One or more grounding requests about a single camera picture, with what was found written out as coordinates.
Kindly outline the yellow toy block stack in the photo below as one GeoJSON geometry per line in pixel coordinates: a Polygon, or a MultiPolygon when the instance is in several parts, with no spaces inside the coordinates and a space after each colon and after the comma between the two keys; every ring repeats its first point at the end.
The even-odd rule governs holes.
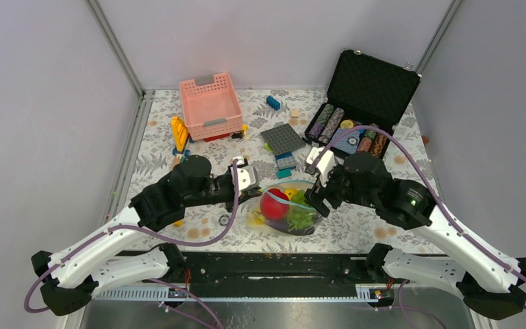
{"type": "Polygon", "coordinates": [[[182,154],[186,150],[190,138],[188,128],[180,117],[173,117],[171,119],[171,128],[175,141],[173,152],[174,154],[182,154]]]}

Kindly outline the red fake apple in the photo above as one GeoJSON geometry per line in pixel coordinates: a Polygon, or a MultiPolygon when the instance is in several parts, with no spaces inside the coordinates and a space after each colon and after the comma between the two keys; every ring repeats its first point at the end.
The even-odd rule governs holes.
{"type": "Polygon", "coordinates": [[[268,220],[282,220],[289,211],[289,205],[279,200],[288,201],[285,194],[278,188],[271,188],[263,194],[260,200],[260,211],[268,220]]]}

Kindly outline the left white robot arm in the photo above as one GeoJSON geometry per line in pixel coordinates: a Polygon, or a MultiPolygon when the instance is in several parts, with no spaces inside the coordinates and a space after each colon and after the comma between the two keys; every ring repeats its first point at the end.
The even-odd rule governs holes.
{"type": "Polygon", "coordinates": [[[133,197],[128,206],[80,242],[31,257],[45,309],[57,316],[85,307],[110,289],[142,280],[181,279],[185,261],[182,241],[161,235],[182,220],[187,208],[223,204],[235,219],[238,206],[261,194],[255,167],[239,156],[227,171],[211,173],[210,161],[193,155],[133,197]]]}

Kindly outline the purple fake eggplant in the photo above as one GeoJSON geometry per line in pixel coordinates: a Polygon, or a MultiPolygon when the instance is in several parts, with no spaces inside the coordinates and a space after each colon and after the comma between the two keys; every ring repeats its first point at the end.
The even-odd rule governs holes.
{"type": "Polygon", "coordinates": [[[296,228],[295,226],[290,225],[286,220],[266,220],[265,224],[268,227],[285,234],[293,236],[308,236],[315,232],[316,226],[320,224],[321,221],[321,218],[314,219],[310,225],[306,225],[304,228],[296,228]]]}

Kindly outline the red toy brick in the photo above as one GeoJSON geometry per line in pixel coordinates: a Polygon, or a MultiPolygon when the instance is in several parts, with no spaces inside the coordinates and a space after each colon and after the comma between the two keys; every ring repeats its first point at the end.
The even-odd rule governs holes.
{"type": "Polygon", "coordinates": [[[220,140],[222,138],[227,138],[227,137],[230,137],[230,134],[229,133],[226,133],[226,134],[220,134],[220,135],[216,135],[216,136],[211,136],[211,137],[207,137],[207,138],[204,138],[203,140],[205,142],[212,142],[212,141],[217,141],[217,140],[220,140]]]}

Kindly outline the pink plastic basket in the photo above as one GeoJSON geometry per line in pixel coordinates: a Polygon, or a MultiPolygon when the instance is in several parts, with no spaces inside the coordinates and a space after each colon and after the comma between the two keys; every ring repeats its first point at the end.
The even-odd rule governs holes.
{"type": "Polygon", "coordinates": [[[184,124],[193,140],[242,130],[243,112],[230,74],[182,81],[179,93],[184,124]]]}

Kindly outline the teal toy block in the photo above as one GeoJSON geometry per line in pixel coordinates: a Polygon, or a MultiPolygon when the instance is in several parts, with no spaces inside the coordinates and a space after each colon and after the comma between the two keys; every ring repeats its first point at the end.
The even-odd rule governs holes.
{"type": "Polygon", "coordinates": [[[282,169],[277,172],[277,178],[278,179],[284,179],[289,178],[292,175],[292,172],[290,169],[282,169]]]}

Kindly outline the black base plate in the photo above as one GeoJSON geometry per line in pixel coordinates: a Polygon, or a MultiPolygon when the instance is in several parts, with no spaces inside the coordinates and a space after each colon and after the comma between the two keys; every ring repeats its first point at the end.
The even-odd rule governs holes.
{"type": "Polygon", "coordinates": [[[158,249],[166,252],[171,268],[147,282],[180,284],[201,299],[344,299],[355,297],[360,284],[391,288],[401,283],[367,264],[363,254],[175,252],[166,245],[158,249]]]}

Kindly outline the yellow fake banana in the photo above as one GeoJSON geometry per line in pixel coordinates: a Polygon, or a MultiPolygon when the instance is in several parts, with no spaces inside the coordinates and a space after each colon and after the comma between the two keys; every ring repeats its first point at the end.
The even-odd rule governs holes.
{"type": "Polygon", "coordinates": [[[288,200],[291,200],[298,192],[295,188],[287,188],[283,191],[288,200]]]}

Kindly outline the grey lego brick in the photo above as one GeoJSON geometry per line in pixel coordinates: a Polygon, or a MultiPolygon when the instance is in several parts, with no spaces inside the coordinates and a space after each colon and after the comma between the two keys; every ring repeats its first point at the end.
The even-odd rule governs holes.
{"type": "Polygon", "coordinates": [[[282,154],[275,157],[277,169],[279,171],[288,169],[295,169],[297,167],[298,161],[297,159],[292,155],[291,152],[288,152],[286,154],[282,154]]]}

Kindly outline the clear zip top bag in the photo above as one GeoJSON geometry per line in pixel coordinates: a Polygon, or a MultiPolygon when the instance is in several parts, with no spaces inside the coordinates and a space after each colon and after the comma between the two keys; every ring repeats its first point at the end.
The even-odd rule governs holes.
{"type": "Polygon", "coordinates": [[[246,205],[247,224],[292,236],[313,234],[324,217],[305,199],[305,192],[312,187],[313,183],[305,180],[286,180],[263,188],[261,195],[246,205]]]}

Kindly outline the black poker chip case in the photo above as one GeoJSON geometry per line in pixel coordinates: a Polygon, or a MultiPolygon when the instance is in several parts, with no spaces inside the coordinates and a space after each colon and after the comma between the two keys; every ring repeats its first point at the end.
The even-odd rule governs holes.
{"type": "Polygon", "coordinates": [[[327,100],[312,117],[303,140],[324,146],[320,136],[337,109],[342,109],[340,122],[376,125],[393,134],[421,82],[415,71],[374,58],[358,50],[344,50],[337,61],[327,89],[327,100]]]}

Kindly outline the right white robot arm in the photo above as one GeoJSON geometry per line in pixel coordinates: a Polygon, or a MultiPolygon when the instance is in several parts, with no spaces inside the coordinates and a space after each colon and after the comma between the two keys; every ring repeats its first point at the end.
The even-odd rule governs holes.
{"type": "Polygon", "coordinates": [[[315,147],[306,170],[317,176],[305,193],[306,202],[327,216],[341,204],[372,208],[386,223],[410,231],[448,257],[441,263],[377,243],[365,260],[374,282],[406,279],[451,293],[471,310],[502,320],[526,309],[526,258],[492,247],[461,221],[448,220],[448,210],[421,183],[392,177],[384,162],[366,152],[338,162],[331,151],[315,147]]]}

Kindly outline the grey lego baseplate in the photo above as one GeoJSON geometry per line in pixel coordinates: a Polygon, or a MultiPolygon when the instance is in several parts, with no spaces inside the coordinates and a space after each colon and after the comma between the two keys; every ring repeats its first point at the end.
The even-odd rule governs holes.
{"type": "Polygon", "coordinates": [[[288,123],[264,130],[261,132],[261,136],[276,156],[296,151],[306,146],[305,141],[288,123]]]}

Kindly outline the blue toy brick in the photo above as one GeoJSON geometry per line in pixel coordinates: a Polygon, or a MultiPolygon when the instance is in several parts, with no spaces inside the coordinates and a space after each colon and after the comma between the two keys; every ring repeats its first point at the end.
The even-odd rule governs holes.
{"type": "Polygon", "coordinates": [[[266,104],[274,110],[279,110],[281,108],[280,102],[272,96],[266,97],[266,104]]]}

